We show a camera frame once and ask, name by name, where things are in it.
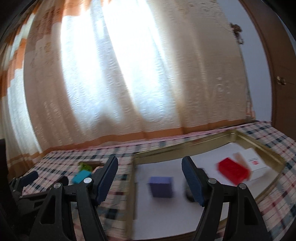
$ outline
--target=metal screw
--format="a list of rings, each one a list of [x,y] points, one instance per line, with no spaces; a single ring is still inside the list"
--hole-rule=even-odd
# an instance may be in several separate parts
[[[241,189],[246,189],[246,188],[247,188],[247,185],[244,184],[244,183],[240,183],[240,184],[239,184],[239,187],[240,187]]]
[[[209,182],[210,184],[216,184],[217,180],[214,179],[214,178],[209,178],[208,182]]]
[[[60,186],[61,186],[60,183],[55,183],[55,184],[54,184],[54,188],[59,188]]]
[[[92,180],[90,177],[87,177],[83,180],[84,183],[90,183]]]

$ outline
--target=cyan block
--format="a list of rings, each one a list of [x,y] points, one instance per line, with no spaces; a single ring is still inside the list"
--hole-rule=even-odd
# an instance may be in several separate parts
[[[150,177],[148,184],[153,197],[173,197],[172,177]]]
[[[72,178],[72,183],[80,183],[81,181],[83,181],[85,178],[90,177],[91,176],[91,172],[87,171],[87,170],[81,170],[79,171],[75,177]]]

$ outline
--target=white box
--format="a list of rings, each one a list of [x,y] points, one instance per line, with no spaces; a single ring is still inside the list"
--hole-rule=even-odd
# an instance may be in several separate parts
[[[262,177],[268,170],[266,164],[253,148],[249,148],[234,154],[236,161],[249,169],[248,180],[254,180]]]

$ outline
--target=checkered bed cover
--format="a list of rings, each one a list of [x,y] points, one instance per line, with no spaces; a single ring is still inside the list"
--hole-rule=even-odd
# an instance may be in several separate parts
[[[119,162],[118,172],[106,200],[96,210],[109,240],[125,240],[124,213],[133,155],[137,152],[198,139],[227,129],[237,129],[255,138],[280,154],[287,162],[275,188],[258,204],[270,236],[273,240],[280,240],[296,216],[296,142],[266,121],[109,147],[52,151],[30,170],[37,171],[39,178],[24,188],[23,195],[45,191],[61,175],[68,176],[71,180],[78,172],[79,161],[106,162],[109,155],[115,154]],[[76,204],[71,203],[71,205],[77,241],[84,240]],[[224,230],[218,231],[217,240],[222,240],[223,233]]]

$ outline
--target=block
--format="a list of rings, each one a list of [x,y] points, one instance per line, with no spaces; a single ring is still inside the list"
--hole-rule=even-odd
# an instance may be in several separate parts
[[[236,163],[230,158],[225,158],[218,163],[218,170],[230,180],[233,184],[238,185],[249,176],[249,170]]]
[[[87,171],[92,172],[93,171],[93,168],[90,165],[81,162],[81,163],[79,163],[79,170],[80,171],[87,170]]]
[[[148,184],[153,197],[173,197],[172,177],[150,177]]]
[[[91,172],[90,171],[87,171],[87,170],[79,171],[75,175],[75,177],[72,178],[72,183],[80,183],[85,178],[90,177],[90,176],[91,176]]]

